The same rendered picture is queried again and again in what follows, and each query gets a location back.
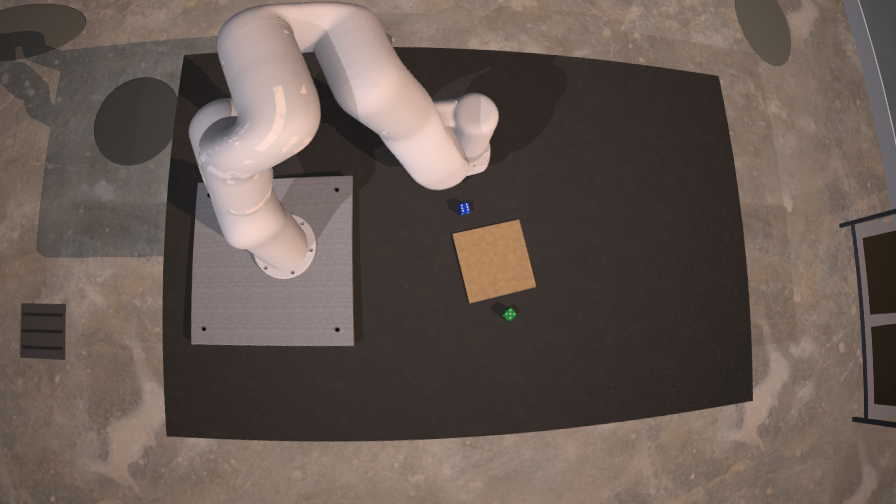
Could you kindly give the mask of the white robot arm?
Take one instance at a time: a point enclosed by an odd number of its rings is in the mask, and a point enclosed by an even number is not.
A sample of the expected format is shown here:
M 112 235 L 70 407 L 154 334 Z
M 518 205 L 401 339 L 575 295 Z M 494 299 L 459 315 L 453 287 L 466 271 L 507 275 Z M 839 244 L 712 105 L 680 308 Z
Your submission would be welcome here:
M 495 103 L 480 93 L 433 102 L 377 16 L 361 5 L 251 7 L 224 23 L 217 51 L 232 98 L 199 109 L 189 138 L 225 239 L 253 253 L 275 278 L 300 275 L 316 252 L 310 225 L 290 214 L 273 188 L 273 166 L 304 149 L 320 124 L 319 96 L 302 53 L 315 53 L 340 107 L 377 132 L 428 189 L 460 183 L 498 123 Z

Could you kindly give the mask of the tan square mat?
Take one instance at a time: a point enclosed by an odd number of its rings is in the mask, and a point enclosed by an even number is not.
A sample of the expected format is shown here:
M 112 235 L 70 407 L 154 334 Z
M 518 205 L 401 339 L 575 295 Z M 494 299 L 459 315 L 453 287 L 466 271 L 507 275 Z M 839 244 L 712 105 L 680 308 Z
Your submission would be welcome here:
M 452 235 L 469 303 L 536 287 L 519 220 Z

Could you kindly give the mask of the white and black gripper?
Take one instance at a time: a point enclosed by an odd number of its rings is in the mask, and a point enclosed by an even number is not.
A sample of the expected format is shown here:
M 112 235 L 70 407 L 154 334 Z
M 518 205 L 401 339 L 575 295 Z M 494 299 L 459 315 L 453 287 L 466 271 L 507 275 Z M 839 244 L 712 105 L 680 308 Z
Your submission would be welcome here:
M 467 176 L 465 177 L 465 179 L 463 181 L 466 181 L 469 175 L 477 174 L 477 173 L 484 171 L 487 168 L 490 160 L 491 160 L 491 158 L 490 158 L 490 143 L 488 143 L 487 148 L 486 148 L 484 154 L 482 155 L 482 157 L 480 159 L 478 159 L 477 161 L 470 163 L 469 173 L 467 174 Z

